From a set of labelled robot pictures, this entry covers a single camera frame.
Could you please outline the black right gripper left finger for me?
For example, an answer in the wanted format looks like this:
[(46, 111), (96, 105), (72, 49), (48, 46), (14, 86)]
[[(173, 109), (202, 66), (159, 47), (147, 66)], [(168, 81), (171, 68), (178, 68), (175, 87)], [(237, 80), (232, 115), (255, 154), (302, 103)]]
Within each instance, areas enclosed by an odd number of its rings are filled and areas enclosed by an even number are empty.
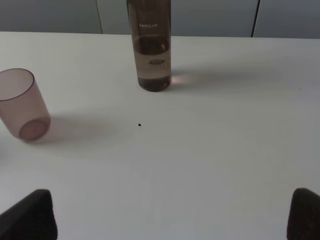
[(0, 214), (2, 240), (56, 240), (58, 227), (48, 189), (37, 189)]

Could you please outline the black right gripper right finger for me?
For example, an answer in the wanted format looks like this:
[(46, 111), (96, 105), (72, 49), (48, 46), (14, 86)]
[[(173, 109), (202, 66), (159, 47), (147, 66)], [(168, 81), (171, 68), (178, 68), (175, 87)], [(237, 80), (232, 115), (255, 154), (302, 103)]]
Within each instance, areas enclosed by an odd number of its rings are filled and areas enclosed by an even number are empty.
[(294, 191), (290, 204), (286, 238), (320, 239), (320, 196), (307, 188)]

